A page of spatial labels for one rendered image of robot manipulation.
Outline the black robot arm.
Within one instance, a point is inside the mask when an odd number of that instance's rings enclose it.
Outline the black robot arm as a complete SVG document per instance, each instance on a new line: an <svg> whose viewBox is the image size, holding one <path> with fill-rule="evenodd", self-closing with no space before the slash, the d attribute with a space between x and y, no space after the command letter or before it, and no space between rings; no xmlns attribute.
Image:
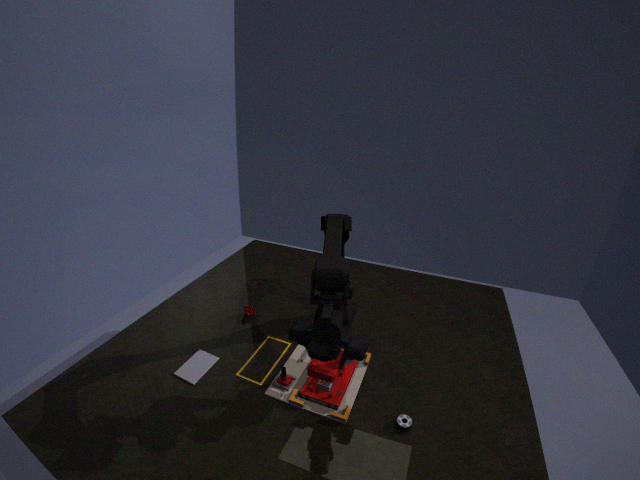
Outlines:
<svg viewBox="0 0 640 480"><path fill-rule="evenodd" d="M344 244L352 231L352 217L348 214L327 214L321 217L324 231L323 254L317 258L311 273L310 304L318 304L312 338L307 345L310 358L327 362L335 360L341 351L343 315L346 316L353 297L349 270L345 270ZM316 291L321 292L315 294Z"/></svg>

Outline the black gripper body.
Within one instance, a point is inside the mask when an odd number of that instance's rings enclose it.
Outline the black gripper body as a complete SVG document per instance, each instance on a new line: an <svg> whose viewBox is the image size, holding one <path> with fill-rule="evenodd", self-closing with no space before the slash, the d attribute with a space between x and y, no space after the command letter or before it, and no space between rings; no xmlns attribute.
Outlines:
<svg viewBox="0 0 640 480"><path fill-rule="evenodd" d="M312 338L312 323L298 319L293 327L289 330L288 338L290 341L308 343ZM353 335L352 338L341 337L338 343L344 347L346 355L354 360L363 361L369 346L367 337Z"/></svg>

